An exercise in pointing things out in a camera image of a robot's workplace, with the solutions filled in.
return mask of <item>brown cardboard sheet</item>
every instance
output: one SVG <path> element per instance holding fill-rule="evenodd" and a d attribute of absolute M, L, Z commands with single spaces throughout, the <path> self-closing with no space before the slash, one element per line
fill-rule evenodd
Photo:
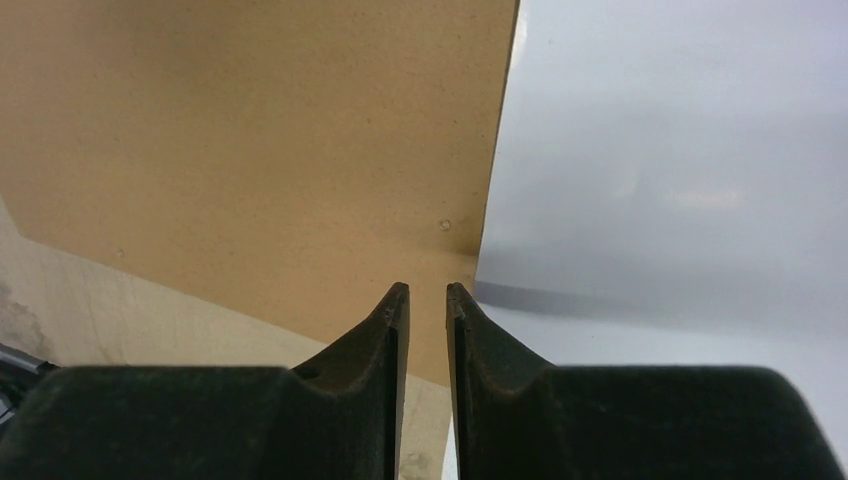
<path fill-rule="evenodd" d="M 329 342 L 412 287 L 446 384 L 514 0 L 0 7 L 0 193 L 47 245 Z"/>

